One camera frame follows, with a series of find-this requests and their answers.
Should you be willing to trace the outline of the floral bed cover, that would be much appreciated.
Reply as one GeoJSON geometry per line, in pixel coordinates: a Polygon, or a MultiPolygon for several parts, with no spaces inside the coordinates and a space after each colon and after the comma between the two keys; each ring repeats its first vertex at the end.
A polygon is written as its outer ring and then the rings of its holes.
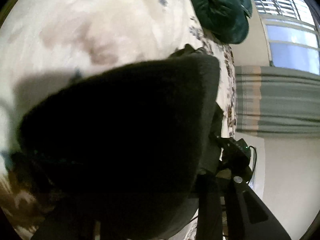
{"type": "Polygon", "coordinates": [[[234,135],[233,52],[202,26],[191,0],[1,0],[1,162],[18,148],[23,114],[49,94],[186,44],[220,61],[221,134],[234,135]]]}

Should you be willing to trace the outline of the green striped right curtain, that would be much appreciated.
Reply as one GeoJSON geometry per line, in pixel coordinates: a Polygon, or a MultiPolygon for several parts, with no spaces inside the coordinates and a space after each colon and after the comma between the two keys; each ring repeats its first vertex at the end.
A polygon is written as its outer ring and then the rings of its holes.
{"type": "Polygon", "coordinates": [[[319,137],[319,75],[237,66],[237,132],[258,137],[319,137]]]}

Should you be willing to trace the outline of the dark striped knit sweater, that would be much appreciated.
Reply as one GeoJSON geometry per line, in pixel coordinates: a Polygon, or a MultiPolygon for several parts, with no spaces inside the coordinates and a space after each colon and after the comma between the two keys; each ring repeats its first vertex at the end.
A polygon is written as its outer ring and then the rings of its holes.
{"type": "Polygon", "coordinates": [[[33,107],[13,171],[47,209],[33,239],[166,239],[198,201],[219,60],[200,50],[81,80],[33,107]]]}

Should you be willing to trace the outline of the window with white bars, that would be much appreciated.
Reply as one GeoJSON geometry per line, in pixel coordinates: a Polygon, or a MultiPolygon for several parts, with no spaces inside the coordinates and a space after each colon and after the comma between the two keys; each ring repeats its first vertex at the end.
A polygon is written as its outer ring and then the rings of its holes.
{"type": "Polygon", "coordinates": [[[319,74],[319,24],[304,0],[253,0],[272,67],[319,74]]]}

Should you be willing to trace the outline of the dark green plush blanket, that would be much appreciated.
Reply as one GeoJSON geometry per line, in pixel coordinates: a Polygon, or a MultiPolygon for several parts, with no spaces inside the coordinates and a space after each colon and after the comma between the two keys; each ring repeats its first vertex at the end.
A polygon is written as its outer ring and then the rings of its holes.
{"type": "Polygon", "coordinates": [[[191,0],[195,14],[205,29],[223,43],[240,44],[249,32],[251,0],[191,0]]]}

